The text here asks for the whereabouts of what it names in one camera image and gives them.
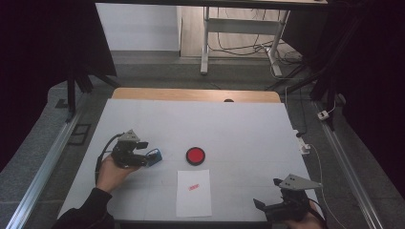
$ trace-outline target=white tabletop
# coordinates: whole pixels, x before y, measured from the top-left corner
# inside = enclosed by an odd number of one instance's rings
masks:
[[[134,172],[113,192],[108,211],[116,220],[266,221],[253,199],[279,203],[274,178],[309,178],[284,104],[110,99],[60,215],[83,204],[95,187],[96,158],[112,136],[130,129],[149,142],[136,153],[158,148],[163,161]],[[206,154],[200,166],[185,160],[195,146]],[[209,170],[212,217],[178,218],[177,171],[196,170]]]

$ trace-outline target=human hand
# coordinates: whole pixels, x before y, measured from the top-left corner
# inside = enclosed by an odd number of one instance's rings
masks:
[[[111,156],[107,156],[102,161],[96,188],[101,189],[104,192],[111,193],[129,174],[135,172],[139,168],[140,167],[138,166],[133,166],[126,169],[119,168],[114,163],[113,158]]]
[[[312,201],[309,204],[313,210],[317,211]],[[322,229],[321,221],[311,213],[307,213],[301,221],[286,220],[284,224],[290,229]]]

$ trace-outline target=paper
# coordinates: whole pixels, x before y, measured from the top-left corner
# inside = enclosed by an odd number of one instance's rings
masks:
[[[178,171],[176,216],[212,216],[209,170]]]

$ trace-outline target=round button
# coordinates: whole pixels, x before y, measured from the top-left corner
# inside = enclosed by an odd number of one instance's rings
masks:
[[[185,158],[191,165],[201,165],[205,160],[205,152],[199,147],[193,147],[187,151]]]

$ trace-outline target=red marking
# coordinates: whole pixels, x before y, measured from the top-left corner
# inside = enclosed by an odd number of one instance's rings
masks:
[[[196,189],[198,187],[200,187],[200,184],[194,184],[193,186],[188,187],[188,190],[192,191],[192,190],[194,190],[194,189]]]
[[[188,152],[188,159],[191,160],[191,162],[198,163],[203,160],[203,152],[201,149],[192,149],[190,152]]]

